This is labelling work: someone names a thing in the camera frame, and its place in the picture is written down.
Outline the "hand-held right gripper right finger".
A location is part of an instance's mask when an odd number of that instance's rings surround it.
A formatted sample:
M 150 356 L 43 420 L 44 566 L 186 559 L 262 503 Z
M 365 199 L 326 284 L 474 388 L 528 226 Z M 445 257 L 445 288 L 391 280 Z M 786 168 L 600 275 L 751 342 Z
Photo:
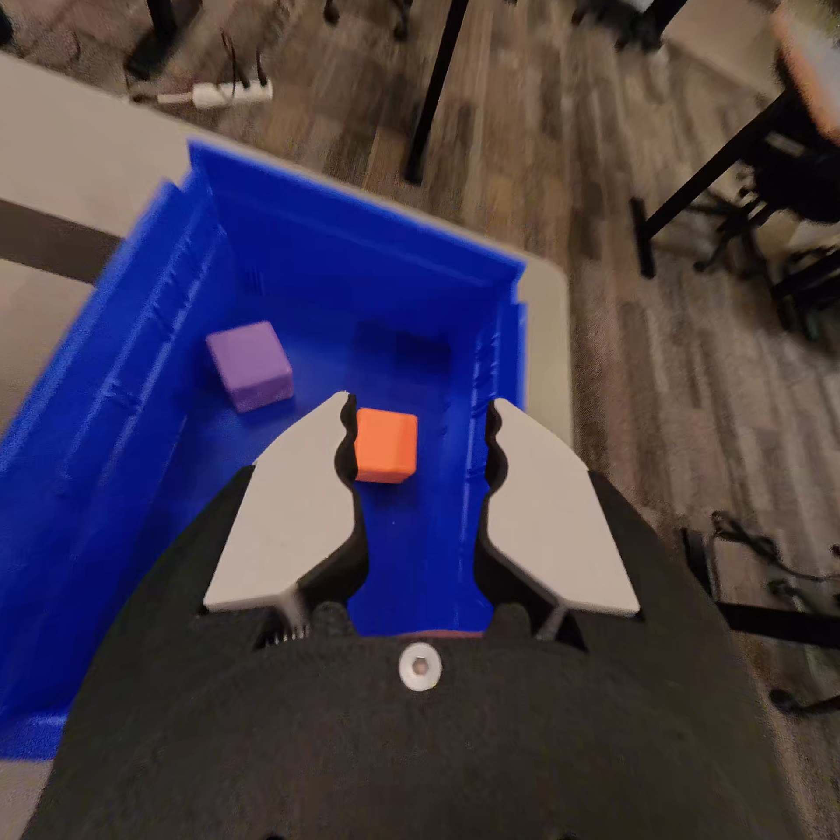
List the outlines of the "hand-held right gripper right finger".
M 478 589 L 554 640 L 573 611 L 634 620 L 640 603 L 591 471 L 561 438 L 504 398 L 486 415 L 487 493 L 474 551 Z

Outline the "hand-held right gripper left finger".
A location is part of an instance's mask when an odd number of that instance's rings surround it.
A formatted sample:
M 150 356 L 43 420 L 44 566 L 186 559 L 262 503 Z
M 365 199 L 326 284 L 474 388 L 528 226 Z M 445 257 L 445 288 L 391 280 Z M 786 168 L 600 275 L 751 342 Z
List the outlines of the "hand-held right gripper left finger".
M 308 632 L 317 607 L 346 605 L 369 571 L 354 488 L 356 398 L 336 392 L 257 458 L 204 596 L 210 613 L 268 608 Z

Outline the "orange cube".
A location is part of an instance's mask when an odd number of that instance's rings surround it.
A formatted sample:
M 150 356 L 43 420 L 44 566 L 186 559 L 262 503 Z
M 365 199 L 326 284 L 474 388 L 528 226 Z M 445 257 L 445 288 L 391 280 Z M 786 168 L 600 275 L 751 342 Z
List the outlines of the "orange cube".
M 379 409 L 358 409 L 354 454 L 359 482 L 398 485 L 417 468 L 418 419 Z

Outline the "purple cube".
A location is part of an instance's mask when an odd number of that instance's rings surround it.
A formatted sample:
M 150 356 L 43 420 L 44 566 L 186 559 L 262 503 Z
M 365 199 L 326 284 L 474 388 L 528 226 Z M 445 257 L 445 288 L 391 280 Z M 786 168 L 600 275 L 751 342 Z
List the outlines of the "purple cube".
M 295 395 L 291 363 L 269 321 L 212 332 L 205 344 L 237 413 L 250 413 Z

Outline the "blue plastic bin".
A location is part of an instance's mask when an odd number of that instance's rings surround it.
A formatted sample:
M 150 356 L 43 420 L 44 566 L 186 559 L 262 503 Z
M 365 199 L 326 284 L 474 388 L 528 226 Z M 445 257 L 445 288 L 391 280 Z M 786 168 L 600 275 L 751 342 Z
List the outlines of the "blue plastic bin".
M 2 759 L 50 760 L 91 658 L 235 472 L 336 392 L 418 419 L 416 474 L 360 489 L 363 635 L 477 632 L 487 405 L 524 407 L 527 260 L 192 139 L 2 442 Z M 235 411 L 205 344 L 271 323 L 295 395 Z

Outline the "white power strip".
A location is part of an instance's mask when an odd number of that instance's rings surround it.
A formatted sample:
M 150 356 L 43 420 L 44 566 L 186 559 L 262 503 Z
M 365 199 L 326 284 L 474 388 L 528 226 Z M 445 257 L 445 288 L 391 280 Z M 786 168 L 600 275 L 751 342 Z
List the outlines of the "white power strip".
M 161 93 L 155 95 L 154 100 L 164 106 L 188 104 L 198 110 L 217 110 L 269 102 L 273 96 L 272 81 L 262 83 L 257 79 L 247 87 L 233 82 L 200 82 L 187 92 Z

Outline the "black table leg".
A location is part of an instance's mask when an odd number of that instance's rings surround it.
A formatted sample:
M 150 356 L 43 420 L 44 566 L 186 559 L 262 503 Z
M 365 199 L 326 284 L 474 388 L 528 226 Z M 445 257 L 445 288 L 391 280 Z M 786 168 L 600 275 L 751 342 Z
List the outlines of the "black table leg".
M 468 5 L 468 1 L 449 3 L 432 73 L 416 118 L 413 136 L 408 144 L 403 169 L 403 179 L 415 186 L 420 186 L 423 182 L 429 136 Z

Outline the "black table frame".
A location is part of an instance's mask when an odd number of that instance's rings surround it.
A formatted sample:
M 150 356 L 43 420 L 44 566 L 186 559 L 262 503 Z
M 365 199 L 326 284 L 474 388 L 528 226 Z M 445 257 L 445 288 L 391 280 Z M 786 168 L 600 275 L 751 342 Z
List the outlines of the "black table frame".
M 639 272 L 642 277 L 651 280 L 656 277 L 656 264 L 653 252 L 653 238 L 670 224 L 679 214 L 702 194 L 714 181 L 738 161 L 752 147 L 772 131 L 778 131 L 783 123 L 791 121 L 796 115 L 816 127 L 816 110 L 808 108 L 800 94 L 791 88 L 785 89 L 759 114 L 740 129 L 720 150 L 712 155 L 683 185 L 666 199 L 651 215 L 645 209 L 644 200 L 632 196 L 629 200 L 629 212 L 632 218 L 633 236 Z

